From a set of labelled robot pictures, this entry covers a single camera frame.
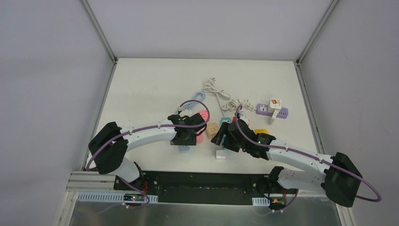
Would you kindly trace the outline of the purple socket adapter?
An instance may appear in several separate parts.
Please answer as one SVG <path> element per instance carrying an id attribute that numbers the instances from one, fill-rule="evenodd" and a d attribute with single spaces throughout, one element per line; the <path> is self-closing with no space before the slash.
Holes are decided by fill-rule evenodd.
<path id="1" fill-rule="evenodd" d="M 269 109 L 269 106 L 267 104 L 258 104 L 255 110 L 256 114 L 262 116 L 269 116 L 269 117 L 272 117 L 274 112 L 275 110 Z M 276 115 L 276 118 L 286 119 L 288 116 L 289 116 L 289 110 L 285 107 L 282 107 L 278 112 L 278 114 Z"/>

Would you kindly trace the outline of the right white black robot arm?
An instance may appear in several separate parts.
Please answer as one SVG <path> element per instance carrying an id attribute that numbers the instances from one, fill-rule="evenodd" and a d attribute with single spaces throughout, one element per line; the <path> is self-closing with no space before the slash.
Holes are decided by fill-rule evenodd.
<path id="1" fill-rule="evenodd" d="M 243 120 L 223 122 L 211 142 L 231 151 L 242 150 L 254 158 L 291 166 L 292 169 L 275 166 L 268 174 L 267 187 L 273 193 L 303 189 L 325 194 L 345 207 L 352 207 L 356 199 L 362 175 L 343 153 L 331 156 L 291 147 L 272 135 L 256 134 Z"/>

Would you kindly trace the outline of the beige wooden cube adapter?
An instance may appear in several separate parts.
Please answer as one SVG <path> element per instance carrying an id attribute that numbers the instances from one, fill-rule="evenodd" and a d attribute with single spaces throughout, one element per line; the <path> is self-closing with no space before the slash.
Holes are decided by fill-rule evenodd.
<path id="1" fill-rule="evenodd" d="M 207 128 L 205 130 L 206 136 L 209 140 L 211 140 L 219 131 L 219 127 L 216 122 L 210 122 L 207 124 Z"/>

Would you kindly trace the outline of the pink triangular plug adapter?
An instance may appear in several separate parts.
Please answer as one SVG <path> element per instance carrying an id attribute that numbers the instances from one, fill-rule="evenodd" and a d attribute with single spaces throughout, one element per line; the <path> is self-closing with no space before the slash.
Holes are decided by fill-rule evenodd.
<path id="1" fill-rule="evenodd" d="M 204 136 L 201 134 L 196 137 L 197 144 L 201 144 L 204 141 Z"/>

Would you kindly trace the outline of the light blue power strip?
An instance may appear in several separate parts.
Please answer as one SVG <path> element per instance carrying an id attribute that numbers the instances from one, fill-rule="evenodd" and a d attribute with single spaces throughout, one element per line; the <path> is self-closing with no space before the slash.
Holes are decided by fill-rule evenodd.
<path id="1" fill-rule="evenodd" d="M 180 153 L 187 153 L 190 151 L 190 147 L 188 145 L 180 145 L 178 149 Z"/>

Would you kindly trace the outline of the pink square plug adapter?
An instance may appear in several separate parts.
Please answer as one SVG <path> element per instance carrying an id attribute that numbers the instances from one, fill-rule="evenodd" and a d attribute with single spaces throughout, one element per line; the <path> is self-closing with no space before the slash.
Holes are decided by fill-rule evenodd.
<path id="1" fill-rule="evenodd" d="M 210 115 L 207 110 L 201 110 L 199 111 L 199 114 L 205 122 L 208 122 L 210 120 Z"/>

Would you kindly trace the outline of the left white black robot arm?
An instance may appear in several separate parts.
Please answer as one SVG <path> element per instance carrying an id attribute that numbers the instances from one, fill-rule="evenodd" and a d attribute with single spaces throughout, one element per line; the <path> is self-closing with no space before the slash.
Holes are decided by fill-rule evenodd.
<path id="1" fill-rule="evenodd" d="M 131 190 L 139 190 L 144 183 L 142 171 L 125 154 L 162 141 L 176 146 L 195 146 L 198 134 L 206 128 L 206 122 L 199 113 L 192 116 L 173 114 L 141 128 L 120 127 L 114 121 L 109 122 L 89 142 L 92 157 L 87 165 L 95 163 L 100 175 L 113 174 L 125 180 Z"/>

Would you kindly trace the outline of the white cube adapter with sticker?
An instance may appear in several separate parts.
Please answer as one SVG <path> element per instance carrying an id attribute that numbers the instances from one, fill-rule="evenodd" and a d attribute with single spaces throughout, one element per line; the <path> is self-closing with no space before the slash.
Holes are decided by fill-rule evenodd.
<path id="1" fill-rule="evenodd" d="M 268 112 L 274 113 L 275 111 L 280 111 L 282 108 L 281 100 L 278 98 L 271 98 L 268 105 Z"/>

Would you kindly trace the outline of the yellow cube plug adapter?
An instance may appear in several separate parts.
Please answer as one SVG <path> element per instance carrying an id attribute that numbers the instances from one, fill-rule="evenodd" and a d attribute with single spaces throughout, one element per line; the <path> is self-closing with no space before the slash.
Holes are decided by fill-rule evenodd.
<path id="1" fill-rule="evenodd" d="M 266 129 L 255 129 L 254 131 L 255 134 L 269 134 L 269 132 Z"/>

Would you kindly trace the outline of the white USB charger block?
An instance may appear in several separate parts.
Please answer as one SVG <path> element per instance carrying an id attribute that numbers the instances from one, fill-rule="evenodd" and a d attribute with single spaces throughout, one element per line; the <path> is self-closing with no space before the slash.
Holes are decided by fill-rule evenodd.
<path id="1" fill-rule="evenodd" d="M 215 151 L 215 159 L 217 161 L 224 161 L 226 159 L 226 151 L 225 150 L 216 150 Z"/>

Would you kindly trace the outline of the teal power strip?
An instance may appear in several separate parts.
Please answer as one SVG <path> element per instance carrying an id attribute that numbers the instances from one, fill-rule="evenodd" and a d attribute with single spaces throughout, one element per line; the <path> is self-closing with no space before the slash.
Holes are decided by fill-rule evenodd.
<path id="1" fill-rule="evenodd" d="M 226 123 L 231 123 L 231 118 L 229 118 L 229 117 L 222 117 L 222 118 L 220 119 L 220 124 L 223 124 L 224 122 L 226 122 Z"/>

